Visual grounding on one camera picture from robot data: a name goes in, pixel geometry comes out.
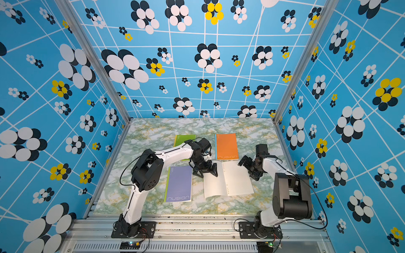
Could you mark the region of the orange cover notebook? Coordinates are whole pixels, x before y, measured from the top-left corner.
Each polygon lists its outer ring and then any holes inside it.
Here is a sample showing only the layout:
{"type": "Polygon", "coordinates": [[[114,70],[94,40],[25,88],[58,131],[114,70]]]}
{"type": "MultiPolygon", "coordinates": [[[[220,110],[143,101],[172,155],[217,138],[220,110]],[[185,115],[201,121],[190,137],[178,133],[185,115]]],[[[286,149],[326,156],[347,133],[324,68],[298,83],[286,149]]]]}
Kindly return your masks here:
{"type": "Polygon", "coordinates": [[[239,159],[235,133],[216,135],[216,157],[217,160],[239,159]]]}

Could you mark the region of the purple cover notebook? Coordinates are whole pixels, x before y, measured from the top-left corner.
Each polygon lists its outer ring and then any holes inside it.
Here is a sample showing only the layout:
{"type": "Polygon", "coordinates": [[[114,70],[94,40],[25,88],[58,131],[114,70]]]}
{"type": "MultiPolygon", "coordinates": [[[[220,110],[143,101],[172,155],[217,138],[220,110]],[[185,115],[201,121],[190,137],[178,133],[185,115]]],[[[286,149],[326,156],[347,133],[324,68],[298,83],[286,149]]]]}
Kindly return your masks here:
{"type": "Polygon", "coordinates": [[[190,166],[170,167],[165,190],[165,202],[192,200],[193,170],[190,166]]]}

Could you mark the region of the green cover notebook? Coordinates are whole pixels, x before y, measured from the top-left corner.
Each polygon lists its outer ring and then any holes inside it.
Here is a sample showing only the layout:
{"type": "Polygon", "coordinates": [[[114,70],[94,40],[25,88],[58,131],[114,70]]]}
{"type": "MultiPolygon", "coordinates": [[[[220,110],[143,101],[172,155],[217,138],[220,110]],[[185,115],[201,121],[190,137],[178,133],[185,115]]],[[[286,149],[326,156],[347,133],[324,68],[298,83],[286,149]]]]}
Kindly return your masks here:
{"type": "Polygon", "coordinates": [[[181,154],[182,154],[183,159],[178,160],[178,162],[186,161],[191,158],[191,155],[193,154],[193,150],[189,145],[186,144],[186,141],[189,141],[189,140],[195,141],[195,139],[196,139],[196,135],[176,135],[175,136],[174,150],[175,149],[179,150],[179,149],[184,149],[184,148],[186,148],[187,150],[190,150],[188,157],[185,157],[185,152],[182,151],[181,154]]]}

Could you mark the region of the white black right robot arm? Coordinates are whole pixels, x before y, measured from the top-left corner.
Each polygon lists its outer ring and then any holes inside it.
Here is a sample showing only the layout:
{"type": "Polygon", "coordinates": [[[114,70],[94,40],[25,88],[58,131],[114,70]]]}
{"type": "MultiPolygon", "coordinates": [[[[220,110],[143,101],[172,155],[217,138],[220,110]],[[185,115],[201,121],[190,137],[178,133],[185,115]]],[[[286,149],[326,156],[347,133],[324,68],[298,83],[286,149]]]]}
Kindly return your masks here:
{"type": "Polygon", "coordinates": [[[312,217],[312,199],[309,179],[297,175],[284,166],[282,160],[271,155],[266,144],[256,145],[254,159],[243,156],[238,165],[248,170],[255,181],[268,174],[274,180],[272,207],[259,211],[254,220],[254,233],[266,238],[282,223],[301,221],[312,217]]]}

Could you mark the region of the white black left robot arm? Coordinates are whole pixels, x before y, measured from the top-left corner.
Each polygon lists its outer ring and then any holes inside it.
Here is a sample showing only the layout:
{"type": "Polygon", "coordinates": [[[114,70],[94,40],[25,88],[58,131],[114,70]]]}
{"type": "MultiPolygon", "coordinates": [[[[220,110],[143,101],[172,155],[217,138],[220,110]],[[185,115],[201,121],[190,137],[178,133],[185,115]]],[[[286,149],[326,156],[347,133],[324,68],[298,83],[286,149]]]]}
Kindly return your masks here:
{"type": "Polygon", "coordinates": [[[128,203],[113,228],[120,236],[135,238],[141,233],[141,212],[150,190],[159,182],[162,170],[181,160],[188,159],[193,175],[203,178],[205,174],[218,176],[217,164],[209,159],[211,143],[186,140],[178,146],[162,151],[146,149],[131,170],[131,193],[128,203]]]}

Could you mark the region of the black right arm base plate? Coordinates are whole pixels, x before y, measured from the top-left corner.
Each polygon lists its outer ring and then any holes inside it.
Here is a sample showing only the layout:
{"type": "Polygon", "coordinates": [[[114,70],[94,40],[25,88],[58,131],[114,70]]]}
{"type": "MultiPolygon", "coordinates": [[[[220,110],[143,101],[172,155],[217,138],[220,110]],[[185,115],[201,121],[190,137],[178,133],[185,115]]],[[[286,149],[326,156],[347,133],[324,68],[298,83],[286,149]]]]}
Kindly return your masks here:
{"type": "Polygon", "coordinates": [[[250,221],[238,223],[239,236],[241,239],[282,239],[280,227],[264,227],[250,221]]]}

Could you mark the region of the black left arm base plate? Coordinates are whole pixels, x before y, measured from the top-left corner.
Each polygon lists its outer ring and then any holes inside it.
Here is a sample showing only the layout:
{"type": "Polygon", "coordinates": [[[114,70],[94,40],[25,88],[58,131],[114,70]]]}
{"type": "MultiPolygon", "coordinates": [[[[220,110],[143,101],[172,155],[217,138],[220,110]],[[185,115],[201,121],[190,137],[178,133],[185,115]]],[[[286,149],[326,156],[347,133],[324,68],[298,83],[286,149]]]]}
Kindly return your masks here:
{"type": "Polygon", "coordinates": [[[157,223],[154,221],[141,221],[128,225],[124,220],[116,221],[113,225],[112,238],[149,238],[154,237],[157,223]]]}

